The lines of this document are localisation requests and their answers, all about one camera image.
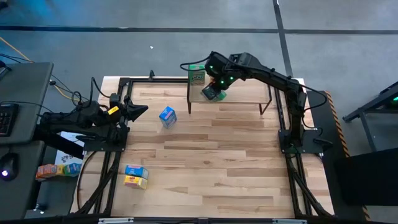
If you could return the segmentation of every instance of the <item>concrete floor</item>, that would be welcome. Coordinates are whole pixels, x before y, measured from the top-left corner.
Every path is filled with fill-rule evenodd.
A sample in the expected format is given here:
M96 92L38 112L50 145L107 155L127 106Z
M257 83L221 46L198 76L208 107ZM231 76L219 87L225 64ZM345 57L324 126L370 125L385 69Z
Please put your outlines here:
M9 0L9 5L0 12L0 25L280 28L273 0ZM395 0L279 0L279 6L285 29L398 29ZM53 62L53 74L85 96L91 77L100 83L106 75L148 75L149 70L185 76L178 65L211 50L250 52L280 73L291 66L294 77L308 86L330 91L342 117L397 81L397 36L368 33L286 34L282 46L288 55L282 54L279 34L0 31L0 36L31 60ZM0 52L18 56L2 43ZM284 63L286 56L290 65ZM44 105L55 111L73 108L51 87ZM370 152L359 120L341 123L351 155ZM398 208L368 209L374 221L398 223Z

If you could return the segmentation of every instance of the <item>computer mouse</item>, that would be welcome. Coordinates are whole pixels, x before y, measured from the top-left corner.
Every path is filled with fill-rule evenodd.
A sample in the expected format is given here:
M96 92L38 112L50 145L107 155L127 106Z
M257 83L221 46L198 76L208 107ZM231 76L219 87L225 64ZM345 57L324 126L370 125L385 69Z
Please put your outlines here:
M14 180L18 175L19 156L16 153L8 152L0 158L0 178L5 181Z

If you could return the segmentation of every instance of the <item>computer keyboard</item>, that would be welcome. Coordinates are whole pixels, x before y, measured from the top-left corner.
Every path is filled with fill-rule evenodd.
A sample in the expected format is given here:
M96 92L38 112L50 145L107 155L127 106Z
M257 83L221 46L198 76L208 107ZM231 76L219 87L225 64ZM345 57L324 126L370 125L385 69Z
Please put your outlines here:
M0 137L11 135L18 114L18 107L19 105L15 103L0 105Z

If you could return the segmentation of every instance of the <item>wooden tabletop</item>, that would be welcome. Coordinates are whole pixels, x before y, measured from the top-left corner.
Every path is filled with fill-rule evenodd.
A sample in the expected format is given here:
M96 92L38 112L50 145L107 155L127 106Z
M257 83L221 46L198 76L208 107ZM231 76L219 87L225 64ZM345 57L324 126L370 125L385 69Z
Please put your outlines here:
M101 89L109 95L117 91L118 82L119 77L104 77ZM258 105L219 103L192 104L192 114L188 114L186 97L184 83L134 84L133 103L149 109L129 123L131 131L119 166L112 216L294 217L285 158L277 137L275 100L262 116ZM102 97L99 102L108 104ZM177 114L171 129L163 128L159 120L166 106ZM310 111L305 121L312 125ZM83 203L98 185L103 156L97 153L83 174ZM333 213L321 160L311 154L302 157L309 189ZM149 170L147 190L123 185L128 164ZM300 191L298 195L304 211ZM74 202L71 212L75 210Z
M209 102L201 93L201 90L210 83L210 77L205 75L204 85L191 85L189 100L191 103ZM269 93L266 84L255 79L246 81L236 80L227 90L226 97L219 103L268 103Z

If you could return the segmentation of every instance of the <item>yellow tag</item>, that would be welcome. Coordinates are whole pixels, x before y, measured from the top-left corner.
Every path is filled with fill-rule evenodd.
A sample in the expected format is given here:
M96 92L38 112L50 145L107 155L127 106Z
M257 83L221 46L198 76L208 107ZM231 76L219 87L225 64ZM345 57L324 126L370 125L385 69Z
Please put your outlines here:
M114 106L112 109L108 110L108 114L111 115L115 113L117 110L119 110L118 106Z

